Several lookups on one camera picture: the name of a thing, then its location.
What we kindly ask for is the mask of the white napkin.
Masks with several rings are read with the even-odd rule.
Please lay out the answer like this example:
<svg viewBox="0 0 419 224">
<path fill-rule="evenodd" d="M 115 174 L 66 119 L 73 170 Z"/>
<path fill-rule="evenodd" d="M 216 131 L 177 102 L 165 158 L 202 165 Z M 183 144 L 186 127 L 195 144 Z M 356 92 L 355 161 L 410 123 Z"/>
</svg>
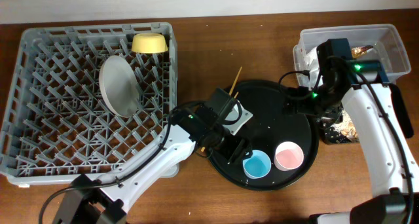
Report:
<svg viewBox="0 0 419 224">
<path fill-rule="evenodd" d="M 319 74 L 317 48 L 313 48 L 305 57 L 306 69 L 309 71 L 307 87 L 313 89 Z"/>
</svg>

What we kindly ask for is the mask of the brown snack wrapper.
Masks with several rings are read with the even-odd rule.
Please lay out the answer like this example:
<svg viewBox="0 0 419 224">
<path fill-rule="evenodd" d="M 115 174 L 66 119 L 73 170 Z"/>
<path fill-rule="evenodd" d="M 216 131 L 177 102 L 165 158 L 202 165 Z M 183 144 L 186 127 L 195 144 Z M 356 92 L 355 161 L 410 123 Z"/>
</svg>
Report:
<svg viewBox="0 0 419 224">
<path fill-rule="evenodd" d="M 353 47 L 351 48 L 351 53 L 353 58 L 359 58 L 360 56 L 368 53 L 374 47 L 372 45 L 365 45 L 361 47 Z"/>
</svg>

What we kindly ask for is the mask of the yellow bowl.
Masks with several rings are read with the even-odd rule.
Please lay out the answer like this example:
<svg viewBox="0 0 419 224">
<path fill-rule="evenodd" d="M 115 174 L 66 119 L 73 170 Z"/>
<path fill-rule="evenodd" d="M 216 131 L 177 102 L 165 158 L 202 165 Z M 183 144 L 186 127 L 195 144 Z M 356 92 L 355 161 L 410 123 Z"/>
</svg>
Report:
<svg viewBox="0 0 419 224">
<path fill-rule="evenodd" d="M 168 46 L 162 34 L 138 33 L 134 35 L 132 51 L 144 54 L 162 53 L 168 51 Z"/>
</svg>

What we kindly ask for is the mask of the food scraps and rice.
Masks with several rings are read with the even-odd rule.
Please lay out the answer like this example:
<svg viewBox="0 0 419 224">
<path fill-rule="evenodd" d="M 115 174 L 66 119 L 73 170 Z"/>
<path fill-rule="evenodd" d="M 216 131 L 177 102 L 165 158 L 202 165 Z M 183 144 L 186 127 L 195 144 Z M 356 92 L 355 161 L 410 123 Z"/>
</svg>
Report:
<svg viewBox="0 0 419 224">
<path fill-rule="evenodd" d="M 336 138 L 338 136 L 348 139 L 351 142 L 358 142 L 359 137 L 355 129 L 355 126 L 346 112 L 342 112 L 339 121 L 331 126 L 331 131 L 336 132 Z"/>
</svg>

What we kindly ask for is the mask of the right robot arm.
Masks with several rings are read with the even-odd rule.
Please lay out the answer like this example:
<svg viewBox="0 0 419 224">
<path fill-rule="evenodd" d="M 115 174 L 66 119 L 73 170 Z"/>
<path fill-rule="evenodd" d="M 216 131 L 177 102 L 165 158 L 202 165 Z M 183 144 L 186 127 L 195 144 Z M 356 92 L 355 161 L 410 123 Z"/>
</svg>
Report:
<svg viewBox="0 0 419 224">
<path fill-rule="evenodd" d="M 417 223 L 418 163 L 407 138 L 409 116 L 378 60 L 356 60 L 346 38 L 316 49 L 319 73 L 312 88 L 279 86 L 293 113 L 320 118 L 338 106 L 351 118 L 367 162 L 372 199 L 349 212 L 314 214 L 310 223 Z"/>
</svg>

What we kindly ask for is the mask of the grey round plate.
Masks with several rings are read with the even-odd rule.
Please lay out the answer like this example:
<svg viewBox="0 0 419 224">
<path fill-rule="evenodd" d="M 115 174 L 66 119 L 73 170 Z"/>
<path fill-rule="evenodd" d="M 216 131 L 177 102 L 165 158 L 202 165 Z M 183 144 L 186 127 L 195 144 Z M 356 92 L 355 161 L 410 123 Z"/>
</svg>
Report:
<svg viewBox="0 0 419 224">
<path fill-rule="evenodd" d="M 107 108 L 117 116 L 131 117 L 138 109 L 138 82 L 129 63 L 110 56 L 100 67 L 100 93 Z"/>
</svg>

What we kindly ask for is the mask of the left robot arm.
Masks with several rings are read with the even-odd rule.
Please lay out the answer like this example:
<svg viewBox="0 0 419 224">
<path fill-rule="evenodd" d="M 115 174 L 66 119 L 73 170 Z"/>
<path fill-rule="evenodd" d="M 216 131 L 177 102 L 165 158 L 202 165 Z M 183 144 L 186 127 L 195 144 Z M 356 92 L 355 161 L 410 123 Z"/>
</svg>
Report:
<svg viewBox="0 0 419 224">
<path fill-rule="evenodd" d="M 54 223 L 125 223 L 137 199 L 198 148 L 224 152 L 231 164 L 248 158 L 251 144 L 237 133 L 252 116 L 221 88 L 206 101 L 178 105 L 161 133 L 123 165 L 96 179 L 79 175 L 68 188 L 52 194 L 41 208 L 39 221 L 50 202 L 62 195 Z"/>
</svg>

